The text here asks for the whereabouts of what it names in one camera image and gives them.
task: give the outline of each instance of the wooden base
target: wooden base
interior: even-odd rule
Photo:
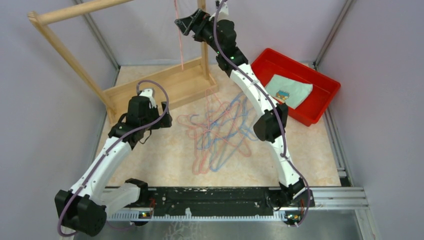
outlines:
[[[201,57],[196,58],[186,62],[184,70],[181,70],[181,65],[176,65],[127,84],[105,90],[104,93],[112,101],[116,110],[114,113],[110,108],[107,109],[110,124],[115,124],[120,116],[128,111],[128,101],[136,95],[137,83],[144,79],[155,81],[166,90],[169,96],[170,109],[178,108],[203,98],[207,89],[211,89],[214,93],[217,92],[219,90],[217,82],[211,75],[206,79],[201,62]],[[140,89],[145,88],[154,88],[154,99],[160,107],[160,102],[166,100],[162,91],[151,83],[140,85]]]

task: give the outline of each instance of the robotic arm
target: robotic arm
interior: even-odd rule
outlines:
[[[206,42],[216,53],[219,67],[233,80],[247,98],[252,102],[259,120],[253,126],[256,136],[261,141],[267,141],[272,149],[275,165],[278,169],[279,184],[282,195],[278,205],[285,205],[295,200],[305,190],[305,183],[299,173],[294,169],[292,158],[287,150],[285,136],[282,135],[280,124],[286,127],[289,108],[285,103],[278,103],[264,89],[264,86],[255,76],[252,68],[236,46],[237,34],[234,30],[234,22],[222,19],[216,23],[216,36],[214,37],[214,16],[198,9],[191,16],[175,20],[175,24],[183,35],[187,36],[190,31],[194,32],[193,38],[197,42]],[[230,64],[223,56],[229,56]]]
[[[128,179],[112,192],[103,194],[103,191],[146,131],[152,134],[152,130],[171,127],[172,117],[166,102],[161,103],[163,117],[156,122],[160,116],[154,94],[153,88],[146,88],[129,100],[128,112],[112,127],[109,138],[88,170],[69,191],[60,190],[56,194],[54,202],[62,226],[95,236],[102,230],[107,216],[132,203],[150,205],[148,184],[141,180]]]

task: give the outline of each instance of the gray wall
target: gray wall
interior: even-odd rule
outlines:
[[[424,1],[357,1],[320,70],[355,183],[382,239],[422,239]]]
[[[229,19],[235,22],[238,46],[251,62],[265,48],[313,61],[345,1],[229,0]],[[215,1],[206,3],[212,14]],[[186,17],[197,9],[197,0],[178,0],[178,6],[180,18]],[[180,62],[173,0],[136,0],[92,16],[120,65]],[[191,37],[182,36],[182,43],[185,60],[200,55],[199,44]]]
[[[93,160],[105,108],[48,42],[27,12],[71,0],[9,0],[0,7],[0,239],[58,239],[54,197]],[[81,17],[52,29],[102,88],[115,70]]]

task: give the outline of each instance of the floor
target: floor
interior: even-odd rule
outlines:
[[[140,79],[167,67],[163,65],[123,66],[120,69],[116,85]],[[219,84],[220,90],[216,96],[205,97],[171,109],[172,127],[154,130],[145,144],[138,144],[118,167],[108,183],[109,186],[120,186],[129,178],[143,180],[150,186],[157,187],[278,186],[277,171],[274,168],[274,162],[267,144],[261,141],[252,141],[246,137],[244,144],[235,150],[231,157],[228,157],[231,150],[221,155],[223,156],[222,159],[228,158],[228,160],[218,171],[198,174],[200,161],[193,167],[196,159],[195,140],[189,137],[193,136],[193,133],[187,132],[188,128],[183,125],[184,123],[188,124],[184,115],[196,113],[199,115],[197,118],[201,119],[208,112],[206,110],[208,101],[212,102],[213,106],[217,108],[217,105],[219,105],[218,99],[221,102],[231,102],[241,92],[240,88],[217,65],[211,65],[210,72]],[[257,116],[254,114],[249,114],[246,122],[248,124],[254,123],[256,118]],[[110,129],[109,121],[106,120],[98,152],[103,147]],[[294,165],[305,176],[310,186],[340,186],[333,152],[322,118],[317,124],[307,127],[289,117],[286,137]],[[239,139],[234,137],[234,139],[233,143],[238,143],[242,140],[242,137],[239,136]],[[208,154],[208,151],[197,150],[197,153],[201,159],[203,155]],[[208,161],[201,172],[206,172],[209,169],[207,163]]]

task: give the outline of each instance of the gray floor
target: gray floor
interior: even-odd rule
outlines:
[[[128,223],[112,222],[116,227]],[[105,226],[96,237],[78,234],[76,240],[360,240],[354,211],[312,210],[300,228],[282,222],[149,222],[118,231]]]

